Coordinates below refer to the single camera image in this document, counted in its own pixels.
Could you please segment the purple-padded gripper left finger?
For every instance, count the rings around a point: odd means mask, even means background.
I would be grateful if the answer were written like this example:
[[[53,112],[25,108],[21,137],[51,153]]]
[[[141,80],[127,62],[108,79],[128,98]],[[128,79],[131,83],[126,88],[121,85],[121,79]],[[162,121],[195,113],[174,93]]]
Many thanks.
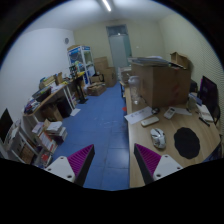
[[[60,156],[46,168],[46,171],[82,186],[94,155],[94,145],[91,144],[68,157]]]

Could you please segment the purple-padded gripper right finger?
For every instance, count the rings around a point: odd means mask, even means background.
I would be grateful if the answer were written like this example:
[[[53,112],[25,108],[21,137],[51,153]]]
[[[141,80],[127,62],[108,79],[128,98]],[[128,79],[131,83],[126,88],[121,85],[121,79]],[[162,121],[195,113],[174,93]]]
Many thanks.
[[[152,183],[182,169],[170,155],[159,155],[154,151],[134,144],[134,155],[145,184]]]

